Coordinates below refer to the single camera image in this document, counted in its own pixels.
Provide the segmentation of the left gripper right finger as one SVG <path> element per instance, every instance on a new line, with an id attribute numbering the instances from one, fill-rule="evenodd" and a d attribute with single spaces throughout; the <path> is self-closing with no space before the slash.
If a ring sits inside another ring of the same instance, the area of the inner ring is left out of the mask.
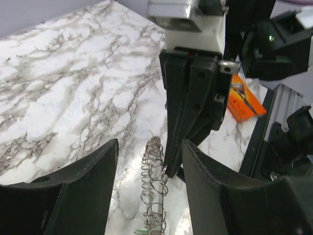
<path id="1" fill-rule="evenodd" d="M 183 169 L 195 235 L 310 235 L 313 179 L 262 182 L 182 142 Z"/>

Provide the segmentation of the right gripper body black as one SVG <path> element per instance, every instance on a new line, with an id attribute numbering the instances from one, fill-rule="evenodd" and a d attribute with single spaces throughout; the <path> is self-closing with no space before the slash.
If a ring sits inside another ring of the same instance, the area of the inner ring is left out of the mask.
<path id="1" fill-rule="evenodd" d="M 226 42 L 245 77 L 277 81 L 313 63 L 313 2 L 275 17 L 273 0 L 228 0 Z"/>

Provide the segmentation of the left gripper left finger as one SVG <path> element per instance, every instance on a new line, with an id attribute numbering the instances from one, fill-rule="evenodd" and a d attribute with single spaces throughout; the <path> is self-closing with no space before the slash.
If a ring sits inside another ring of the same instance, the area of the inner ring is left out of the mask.
<path id="1" fill-rule="evenodd" d="M 30 183 L 0 187 L 3 235 L 102 235 L 106 230 L 119 144 Z"/>

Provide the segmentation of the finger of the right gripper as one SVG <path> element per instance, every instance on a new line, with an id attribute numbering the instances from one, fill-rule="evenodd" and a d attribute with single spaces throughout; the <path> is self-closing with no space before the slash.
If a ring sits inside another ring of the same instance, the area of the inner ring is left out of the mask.
<path id="1" fill-rule="evenodd" d="M 169 169 L 175 167 L 177 157 L 176 134 L 181 130 L 183 138 L 193 138 L 193 126 L 181 126 L 183 108 L 189 93 L 193 60 L 176 51 L 162 51 L 159 55 L 163 84 L 166 90 L 168 137 L 164 161 Z"/>
<path id="2" fill-rule="evenodd" d="M 175 167 L 168 168 L 168 176 L 173 178 L 181 164 L 181 145 L 184 139 L 199 145 L 210 134 L 218 130 L 225 115 L 231 75 L 221 72 L 220 61 L 216 58 L 189 58 L 193 60 L 189 93 L 183 108 L 181 126 L 193 126 L 193 138 L 183 138 L 180 130 L 176 134 L 177 157 Z"/>

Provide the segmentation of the metal disc with keyrings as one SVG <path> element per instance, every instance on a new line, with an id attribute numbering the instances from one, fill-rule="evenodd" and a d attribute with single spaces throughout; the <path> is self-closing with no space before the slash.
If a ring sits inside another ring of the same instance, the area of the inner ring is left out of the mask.
<path id="1" fill-rule="evenodd" d="M 150 235 L 164 235 L 167 226 L 164 197 L 168 194 L 168 177 L 163 158 L 160 137 L 154 136 L 146 143 L 141 158 L 140 198 L 145 205 L 142 230 L 148 230 Z"/>

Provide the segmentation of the green key tag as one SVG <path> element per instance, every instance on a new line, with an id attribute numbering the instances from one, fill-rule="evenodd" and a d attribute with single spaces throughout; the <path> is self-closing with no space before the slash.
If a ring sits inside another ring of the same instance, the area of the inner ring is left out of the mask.
<path id="1" fill-rule="evenodd" d="M 134 234 L 135 235 L 149 235 L 149 231 L 148 230 L 136 229 Z"/>

